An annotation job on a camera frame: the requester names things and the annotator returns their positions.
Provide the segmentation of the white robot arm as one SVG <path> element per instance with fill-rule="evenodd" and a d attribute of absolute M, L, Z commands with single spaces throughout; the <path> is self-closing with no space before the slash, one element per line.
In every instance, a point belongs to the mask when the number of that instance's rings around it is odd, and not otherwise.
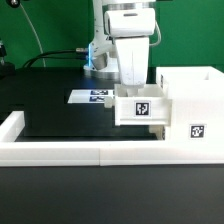
<path fill-rule="evenodd" d="M 94 37 L 84 74 L 119 80 L 127 89 L 146 84 L 150 48 L 161 42 L 157 0 L 92 0 Z"/>

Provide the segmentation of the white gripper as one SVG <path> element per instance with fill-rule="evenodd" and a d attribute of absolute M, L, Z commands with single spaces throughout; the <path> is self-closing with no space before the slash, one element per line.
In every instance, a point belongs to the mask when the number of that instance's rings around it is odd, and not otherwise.
<path fill-rule="evenodd" d="M 156 27 L 155 10 L 140 8 L 106 11 L 106 33 L 113 39 L 121 84 L 128 88 L 146 84 L 149 36 Z"/>

